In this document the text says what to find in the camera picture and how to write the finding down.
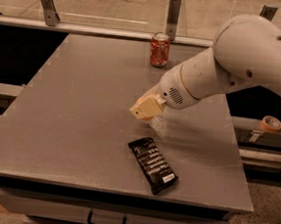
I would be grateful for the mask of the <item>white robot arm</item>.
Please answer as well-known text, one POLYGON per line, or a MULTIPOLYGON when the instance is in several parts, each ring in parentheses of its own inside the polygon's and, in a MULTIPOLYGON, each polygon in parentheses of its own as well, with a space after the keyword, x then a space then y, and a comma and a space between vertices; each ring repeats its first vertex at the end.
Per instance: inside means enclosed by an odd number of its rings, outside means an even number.
POLYGON ((281 98, 281 30, 255 15, 231 18, 213 45, 169 69, 130 112, 140 120, 166 107, 187 109, 206 97, 262 86, 281 98))

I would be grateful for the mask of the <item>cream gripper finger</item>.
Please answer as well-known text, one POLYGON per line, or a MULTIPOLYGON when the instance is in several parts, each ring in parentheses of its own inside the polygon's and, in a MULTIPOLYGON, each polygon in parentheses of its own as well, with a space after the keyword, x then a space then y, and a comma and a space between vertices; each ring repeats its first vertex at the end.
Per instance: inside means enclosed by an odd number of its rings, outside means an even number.
POLYGON ((164 111, 166 100, 159 94, 141 97, 130 109, 132 115, 140 120, 153 118, 164 111))

